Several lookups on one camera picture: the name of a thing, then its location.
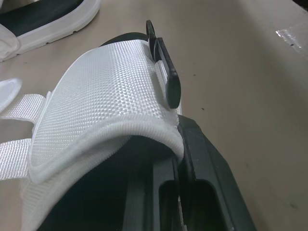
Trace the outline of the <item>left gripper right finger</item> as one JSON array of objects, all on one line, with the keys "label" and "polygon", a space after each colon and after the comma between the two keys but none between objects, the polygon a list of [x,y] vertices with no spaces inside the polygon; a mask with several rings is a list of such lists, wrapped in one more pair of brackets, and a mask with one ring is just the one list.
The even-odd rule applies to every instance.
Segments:
[{"label": "left gripper right finger", "polygon": [[232,171],[197,123],[179,116],[184,158],[179,165],[183,221],[189,231],[254,231]]}]

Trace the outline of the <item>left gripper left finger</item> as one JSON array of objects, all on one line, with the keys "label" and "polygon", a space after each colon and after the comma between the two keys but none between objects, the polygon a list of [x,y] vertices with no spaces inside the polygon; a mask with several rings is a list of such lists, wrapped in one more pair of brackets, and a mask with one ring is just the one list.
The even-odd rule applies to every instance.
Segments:
[{"label": "left gripper left finger", "polygon": [[177,160],[159,158],[130,173],[125,204],[127,231],[179,231]]}]

